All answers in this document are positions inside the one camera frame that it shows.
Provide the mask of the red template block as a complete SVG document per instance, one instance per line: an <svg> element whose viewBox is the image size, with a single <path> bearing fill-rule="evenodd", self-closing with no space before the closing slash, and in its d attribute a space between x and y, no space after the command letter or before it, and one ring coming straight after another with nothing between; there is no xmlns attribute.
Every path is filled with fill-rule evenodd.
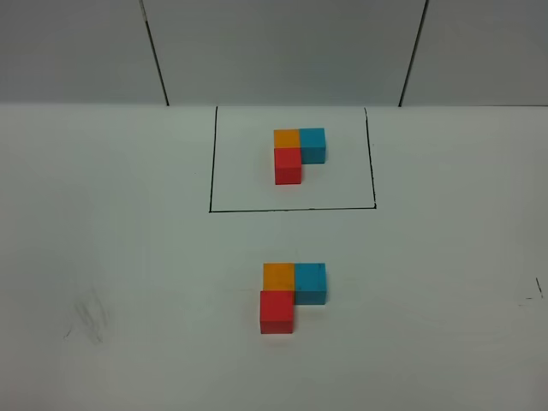
<svg viewBox="0 0 548 411"><path fill-rule="evenodd" d="M301 149L298 147L274 150L275 184L294 185L302 182Z"/></svg>

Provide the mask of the orange template block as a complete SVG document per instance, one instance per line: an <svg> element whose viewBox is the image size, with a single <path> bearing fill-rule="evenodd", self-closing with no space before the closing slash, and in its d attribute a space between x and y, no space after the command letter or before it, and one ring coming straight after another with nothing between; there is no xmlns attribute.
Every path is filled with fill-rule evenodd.
<svg viewBox="0 0 548 411"><path fill-rule="evenodd" d="M275 129L274 130L274 148L300 148L300 130L299 129Z"/></svg>

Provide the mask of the blue template block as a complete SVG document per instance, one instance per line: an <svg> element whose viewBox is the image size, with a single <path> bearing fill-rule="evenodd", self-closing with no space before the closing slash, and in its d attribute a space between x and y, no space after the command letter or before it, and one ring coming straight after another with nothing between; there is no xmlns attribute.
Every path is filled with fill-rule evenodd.
<svg viewBox="0 0 548 411"><path fill-rule="evenodd" d="M323 128L300 128L301 162L324 164L326 161L326 138Z"/></svg>

